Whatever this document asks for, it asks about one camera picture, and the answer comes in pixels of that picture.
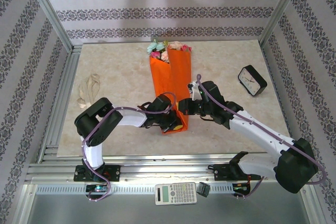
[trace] wall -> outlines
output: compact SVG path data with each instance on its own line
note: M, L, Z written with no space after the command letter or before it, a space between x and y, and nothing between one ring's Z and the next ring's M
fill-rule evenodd
M264 51L290 134L309 140L328 172L316 186L328 223L336 222L335 16L335 0L291 0Z
M256 39L279 0L50 0L74 45Z
M10 223L67 53L37 0L0 0L0 223Z

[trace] alarm clock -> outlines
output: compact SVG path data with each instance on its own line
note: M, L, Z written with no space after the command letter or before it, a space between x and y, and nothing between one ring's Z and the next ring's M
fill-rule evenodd
M252 96L262 93L267 87L267 82L252 65L242 68L238 80Z

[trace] table surface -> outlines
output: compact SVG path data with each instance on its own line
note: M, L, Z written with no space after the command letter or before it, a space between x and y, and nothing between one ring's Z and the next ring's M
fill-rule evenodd
M217 84L226 101L241 105L257 120L288 136L282 112L257 40L190 41L192 79ZM79 84L93 73L100 76L96 99L107 97L113 104L136 106L155 99L146 48L149 43L83 45L72 87L57 156L81 156L81 141L74 125L85 109L77 103ZM237 76L251 64L267 81L256 97L247 93ZM162 135L158 127L116 127L103 144L104 156L160 154L224 154L240 151L265 152L237 132L190 116L188 131Z

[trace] beige ribbon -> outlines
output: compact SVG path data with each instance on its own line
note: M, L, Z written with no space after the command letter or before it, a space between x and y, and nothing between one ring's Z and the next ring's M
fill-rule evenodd
M80 98L77 99L77 102L80 108L90 107L94 103L100 88L99 75L96 73L90 75L82 81L78 88Z

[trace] calculator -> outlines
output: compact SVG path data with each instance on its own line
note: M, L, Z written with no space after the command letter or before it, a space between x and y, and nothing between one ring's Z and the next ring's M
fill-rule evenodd
M197 203L196 184L176 183L155 186L155 204L161 205L187 205Z

